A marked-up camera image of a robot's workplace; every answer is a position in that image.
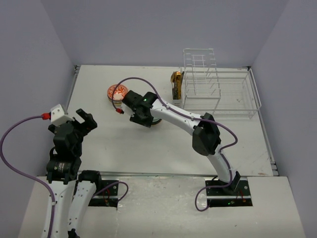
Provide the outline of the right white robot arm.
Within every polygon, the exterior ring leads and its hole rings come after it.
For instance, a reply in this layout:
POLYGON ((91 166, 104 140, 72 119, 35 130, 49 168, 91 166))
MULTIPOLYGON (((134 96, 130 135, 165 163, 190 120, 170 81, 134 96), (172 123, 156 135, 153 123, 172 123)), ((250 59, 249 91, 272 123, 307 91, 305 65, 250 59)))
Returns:
POLYGON ((165 120, 192 136, 192 148, 206 156, 217 172, 221 190, 234 194, 239 188, 240 174, 224 155, 221 144, 219 123, 209 113, 198 115, 167 103, 152 92, 141 96, 130 90, 122 101, 122 112, 130 116, 130 121, 150 128, 154 119, 165 120))

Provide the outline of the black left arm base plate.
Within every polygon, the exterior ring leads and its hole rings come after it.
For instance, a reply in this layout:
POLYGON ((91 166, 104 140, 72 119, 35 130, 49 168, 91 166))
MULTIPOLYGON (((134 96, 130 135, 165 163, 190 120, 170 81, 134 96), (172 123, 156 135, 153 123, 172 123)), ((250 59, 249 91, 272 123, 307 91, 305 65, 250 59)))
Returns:
POLYGON ((102 180, 99 187, 97 188, 98 195, 94 196, 90 202, 90 207, 114 207, 117 208, 118 204, 118 185, 115 184, 100 192, 100 190, 109 186, 112 183, 117 182, 116 180, 102 180))

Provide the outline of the pink rim bowl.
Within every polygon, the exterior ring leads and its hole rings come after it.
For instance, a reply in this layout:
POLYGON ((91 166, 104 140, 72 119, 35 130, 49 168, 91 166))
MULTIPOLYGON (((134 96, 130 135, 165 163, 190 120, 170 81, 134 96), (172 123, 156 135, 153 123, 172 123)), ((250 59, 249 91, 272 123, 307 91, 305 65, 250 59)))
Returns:
POLYGON ((117 88, 116 88, 116 85, 112 85, 107 90, 107 96, 111 95, 111 97, 113 98, 114 94, 121 94, 125 97, 128 91, 129 91, 128 88, 124 85, 119 85, 117 88))

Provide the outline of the teal rim back bowl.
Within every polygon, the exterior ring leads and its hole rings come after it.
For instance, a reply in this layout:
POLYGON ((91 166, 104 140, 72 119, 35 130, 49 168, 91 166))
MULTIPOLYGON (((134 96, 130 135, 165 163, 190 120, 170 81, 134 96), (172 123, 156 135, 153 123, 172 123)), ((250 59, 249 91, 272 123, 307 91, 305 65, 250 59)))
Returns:
POLYGON ((160 123, 160 121, 161 121, 160 118, 153 118, 152 124, 160 123))

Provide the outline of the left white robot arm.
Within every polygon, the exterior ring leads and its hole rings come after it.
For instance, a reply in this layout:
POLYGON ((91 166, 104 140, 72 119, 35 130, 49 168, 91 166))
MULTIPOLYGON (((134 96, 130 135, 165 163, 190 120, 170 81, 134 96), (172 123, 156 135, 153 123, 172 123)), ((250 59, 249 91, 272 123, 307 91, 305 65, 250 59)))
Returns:
POLYGON ((83 122, 70 117, 62 105, 50 110, 49 131, 54 134, 54 147, 50 150, 46 167, 49 202, 41 234, 43 238, 79 237, 79 228, 90 200, 103 188, 99 171, 79 172, 83 139, 97 128, 97 122, 82 109, 76 113, 83 122))

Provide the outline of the blue triangle pattern bowl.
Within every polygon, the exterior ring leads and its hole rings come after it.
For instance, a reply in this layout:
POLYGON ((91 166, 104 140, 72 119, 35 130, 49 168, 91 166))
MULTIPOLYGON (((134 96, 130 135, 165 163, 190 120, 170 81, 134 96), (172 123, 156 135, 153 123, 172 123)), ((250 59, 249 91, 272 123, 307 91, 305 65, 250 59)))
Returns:
POLYGON ((121 104, 124 98, 124 96, 121 94, 114 94, 113 98, 111 97, 111 95, 110 96, 108 95, 107 97, 108 97, 108 100, 110 102, 113 102, 114 104, 121 104))

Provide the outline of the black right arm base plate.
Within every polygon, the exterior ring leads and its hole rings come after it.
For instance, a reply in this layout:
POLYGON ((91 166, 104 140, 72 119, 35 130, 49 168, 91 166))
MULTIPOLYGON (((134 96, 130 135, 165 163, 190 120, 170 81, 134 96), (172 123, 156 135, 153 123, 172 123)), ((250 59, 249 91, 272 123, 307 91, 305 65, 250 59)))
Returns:
POLYGON ((225 188, 207 188, 207 203, 213 207, 251 207, 253 205, 247 178, 240 179, 234 192, 225 188))

